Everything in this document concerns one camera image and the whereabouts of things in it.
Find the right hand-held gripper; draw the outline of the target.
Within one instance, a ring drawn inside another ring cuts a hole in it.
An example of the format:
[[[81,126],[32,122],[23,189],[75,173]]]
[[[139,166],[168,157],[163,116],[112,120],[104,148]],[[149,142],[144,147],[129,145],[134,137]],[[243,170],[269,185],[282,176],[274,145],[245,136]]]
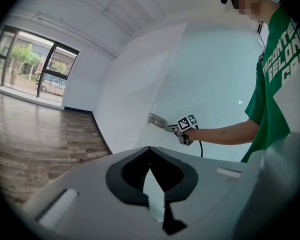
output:
[[[179,143],[185,146],[190,146],[193,141],[189,140],[184,134],[189,129],[198,129],[198,121],[193,114],[187,115],[177,121],[177,124],[167,125],[164,130],[173,133],[179,140]]]

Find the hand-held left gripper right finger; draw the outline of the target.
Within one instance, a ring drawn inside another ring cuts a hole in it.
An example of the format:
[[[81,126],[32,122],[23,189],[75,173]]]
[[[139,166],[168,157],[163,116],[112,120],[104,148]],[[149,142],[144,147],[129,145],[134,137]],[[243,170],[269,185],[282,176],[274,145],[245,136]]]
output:
[[[242,162],[204,158],[163,147],[159,151],[192,166],[198,182],[187,199],[170,204],[175,220],[187,226],[207,214],[238,181],[246,164]]]

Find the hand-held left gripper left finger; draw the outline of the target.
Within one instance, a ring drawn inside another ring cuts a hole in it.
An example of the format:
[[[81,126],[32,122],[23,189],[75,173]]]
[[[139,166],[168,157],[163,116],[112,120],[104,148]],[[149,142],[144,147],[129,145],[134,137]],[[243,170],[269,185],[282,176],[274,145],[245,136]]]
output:
[[[19,218],[44,240],[159,240],[163,230],[144,206],[129,205],[106,184],[108,168],[140,148],[84,162],[36,192]]]

